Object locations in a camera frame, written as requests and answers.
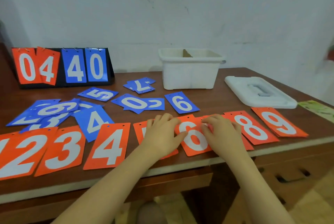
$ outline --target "wooden table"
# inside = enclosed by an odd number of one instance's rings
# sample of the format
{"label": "wooden table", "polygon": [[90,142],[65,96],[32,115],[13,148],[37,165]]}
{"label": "wooden table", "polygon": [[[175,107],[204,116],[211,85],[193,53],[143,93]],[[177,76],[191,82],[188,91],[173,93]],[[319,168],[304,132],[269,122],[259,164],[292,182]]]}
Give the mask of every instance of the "wooden table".
{"label": "wooden table", "polygon": [[[258,120],[262,125],[264,125],[262,121],[260,121],[260,119],[251,111],[250,107],[244,105],[225,84],[224,78],[229,75],[241,77],[260,76],[272,83],[274,86],[278,87],[286,94],[296,99],[297,101],[305,101],[311,99],[316,100],[309,95],[306,95],[277,81],[269,79],[247,68],[227,68],[219,70],[213,89],[182,90],[184,94],[201,109],[198,112],[194,112],[194,116],[210,115],[213,113],[222,114],[228,111],[245,110],[249,114],[251,114],[256,120]],[[115,74],[115,84],[103,88],[113,91],[119,91],[119,95],[124,93],[131,93],[132,95],[137,95],[135,92],[129,91],[128,89],[124,88],[123,84],[125,84],[129,80],[134,80],[145,76],[155,79],[157,81],[152,85],[153,87],[155,87],[156,90],[153,92],[141,94],[140,97],[163,97],[165,94],[175,92],[168,91],[163,88],[161,72]],[[4,94],[0,97],[0,134],[19,131],[24,128],[24,126],[5,127],[5,125],[13,120],[15,117],[17,117],[32,103],[34,103],[35,100],[71,100],[77,97],[77,94],[85,89],[87,89],[87,87],[32,89],[18,90],[9,94]],[[133,124],[136,122],[154,118],[157,114],[163,113],[162,111],[144,111],[138,115],[131,111],[123,111],[122,107],[111,102],[101,102],[86,99],[83,97],[80,98],[92,103],[104,104],[105,111],[115,123],[131,122]],[[171,113],[173,116],[179,116],[167,101],[165,104],[165,108],[166,109],[164,112]],[[313,146],[318,146],[326,143],[326,146],[328,145],[328,147],[322,148],[322,150],[317,151],[321,154],[323,152],[326,152],[325,150],[332,150],[332,145],[330,144],[330,142],[334,142],[334,126],[331,122],[307,111],[302,107],[297,107],[296,109],[279,109],[279,111],[283,116],[285,116],[288,120],[294,123],[297,127],[307,132],[309,134],[309,137],[306,139],[280,138],[280,142],[254,146],[255,150],[250,151],[249,154],[252,157],[264,156],[264,159],[262,159],[263,161],[260,162],[260,165],[274,163],[271,160],[270,156],[272,156],[275,161],[280,162],[282,157],[275,158],[275,153],[289,153],[289,151],[293,150],[310,149],[307,151],[307,154],[305,154],[305,156],[309,156],[310,153],[313,153]],[[59,127],[64,128],[73,125],[77,125],[77,123],[73,117],[69,117]],[[72,203],[73,200],[79,197],[86,188],[91,187],[101,177],[106,175],[106,173],[111,170],[100,169],[84,171],[82,169],[92,146],[93,142],[86,143],[83,161],[80,166],[62,171],[57,171],[40,177],[26,176],[0,181],[0,204],[2,204],[0,205],[0,219],[7,218],[8,220],[11,220],[11,223],[14,223],[14,219],[16,220],[16,223],[28,223],[28,221],[31,222],[31,219],[29,218],[26,220],[22,219],[21,217],[19,218],[19,220],[17,220],[18,214],[31,213],[34,211],[33,208],[36,206],[39,207],[39,213],[40,211],[51,211],[47,210],[48,205],[50,207],[52,206],[52,213],[50,212],[50,214],[46,214],[41,218],[36,218],[33,220],[37,221],[50,217],[56,217],[56,215],[64,210],[70,203]],[[138,141],[136,139],[134,128],[133,126],[131,126],[126,156],[128,156],[137,146]],[[184,191],[207,186],[209,185],[212,176],[212,171],[209,166],[224,162],[213,151],[188,157],[186,156],[181,146],[178,148],[178,150],[178,155],[160,160],[155,165],[153,165],[151,169],[149,169],[144,174],[145,178],[143,178],[136,186],[136,188],[139,188],[139,190],[137,190],[135,194],[131,194],[128,200],[134,200],[143,197],[148,198],[151,196],[157,196],[175,191]],[[294,159],[296,153],[292,153],[290,155],[291,158]],[[189,186],[182,185],[182,181],[185,180],[187,180],[187,184]],[[165,182],[172,183],[173,186],[171,186],[171,184],[169,184],[169,187],[161,186],[161,183]],[[152,185],[154,185],[153,187],[151,187],[154,188],[153,190],[143,189],[146,186]],[[59,204],[56,204],[59,202],[67,203],[59,206]]]}

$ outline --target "floor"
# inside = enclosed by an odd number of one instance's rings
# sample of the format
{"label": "floor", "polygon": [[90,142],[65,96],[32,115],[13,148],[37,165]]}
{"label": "floor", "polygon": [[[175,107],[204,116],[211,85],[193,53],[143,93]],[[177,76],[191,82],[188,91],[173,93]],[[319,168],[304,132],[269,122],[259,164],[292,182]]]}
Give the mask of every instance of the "floor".
{"label": "floor", "polygon": [[[196,224],[186,202],[180,193],[155,197],[166,214],[168,224]],[[116,224],[135,224],[137,209],[143,201],[123,205],[116,216]],[[334,169],[309,191],[290,210],[296,224],[334,223]]]}

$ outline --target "drawer handle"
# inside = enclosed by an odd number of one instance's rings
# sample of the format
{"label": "drawer handle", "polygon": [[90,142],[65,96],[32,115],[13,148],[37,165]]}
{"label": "drawer handle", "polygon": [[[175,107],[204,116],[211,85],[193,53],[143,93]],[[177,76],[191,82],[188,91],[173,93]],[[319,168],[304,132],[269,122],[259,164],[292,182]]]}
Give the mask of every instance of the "drawer handle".
{"label": "drawer handle", "polygon": [[278,182],[284,184],[284,183],[292,183],[292,182],[296,182],[296,181],[300,181],[300,180],[304,180],[306,179],[307,177],[309,177],[311,175],[310,172],[308,172],[307,170],[305,169],[300,169],[300,172],[303,173],[303,175],[305,177],[303,178],[297,178],[297,179],[292,179],[292,180],[286,180],[284,177],[282,177],[281,175],[276,175],[276,179],[278,180]]}

